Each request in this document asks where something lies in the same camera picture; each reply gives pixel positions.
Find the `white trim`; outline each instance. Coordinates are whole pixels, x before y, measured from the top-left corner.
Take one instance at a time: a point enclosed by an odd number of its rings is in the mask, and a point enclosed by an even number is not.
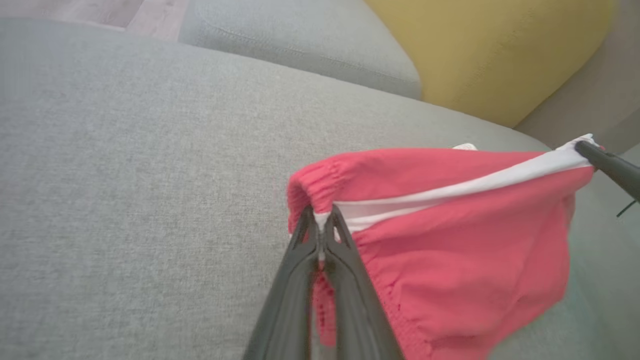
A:
[[[574,146],[578,141],[588,141],[597,145],[592,137],[591,134],[584,135],[554,151],[462,183],[399,197],[335,201],[334,203],[340,208],[349,230],[361,231],[383,220],[430,208],[456,197],[503,188],[556,172],[591,166],[586,158],[575,151]]]

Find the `gray fabric upholstery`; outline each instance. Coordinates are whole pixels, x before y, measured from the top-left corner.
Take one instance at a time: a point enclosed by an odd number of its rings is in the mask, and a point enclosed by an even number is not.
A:
[[[363,0],[190,0],[180,42],[414,99],[413,63]]]
[[[266,61],[36,20],[0,19],[0,86],[0,359],[239,359],[288,242],[295,170],[379,147],[546,149]],[[598,281],[630,268],[584,258]],[[600,334],[609,295],[582,294],[572,280],[495,358],[620,358]]]

